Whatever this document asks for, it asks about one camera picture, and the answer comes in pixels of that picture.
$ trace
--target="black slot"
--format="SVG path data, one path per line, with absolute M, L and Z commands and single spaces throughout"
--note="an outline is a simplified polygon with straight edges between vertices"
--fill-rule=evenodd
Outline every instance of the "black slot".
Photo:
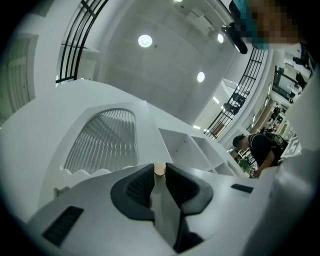
M 69 206 L 51 224 L 51 226 L 42 234 L 42 236 L 54 245 L 60 246 L 83 211 L 84 209 L 82 208 Z
M 249 194 L 251 194 L 252 190 L 254 190 L 254 188 L 251 186 L 245 186 L 245 185 L 240 185 L 240 184 L 233 184 L 231 186 L 231 188 L 233 188 L 235 190 L 243 191 L 243 192 L 246 192 Z

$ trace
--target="recessed light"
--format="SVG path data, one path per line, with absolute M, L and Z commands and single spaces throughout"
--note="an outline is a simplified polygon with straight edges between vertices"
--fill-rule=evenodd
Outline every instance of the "recessed light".
M 147 48 L 152 45 L 152 38 L 150 35 L 143 34 L 138 38 L 138 43 L 141 47 Z
M 223 37 L 222 34 L 218 34 L 218 41 L 219 41 L 219 43 L 221 43 L 221 44 L 224 42 L 224 37 Z
M 219 101 L 216 97 L 213 97 L 213 100 L 214 100 L 217 104 L 220 103 L 220 101 Z
M 198 80 L 199 83 L 202 83 L 205 80 L 205 73 L 200 72 L 197 76 L 196 79 Z

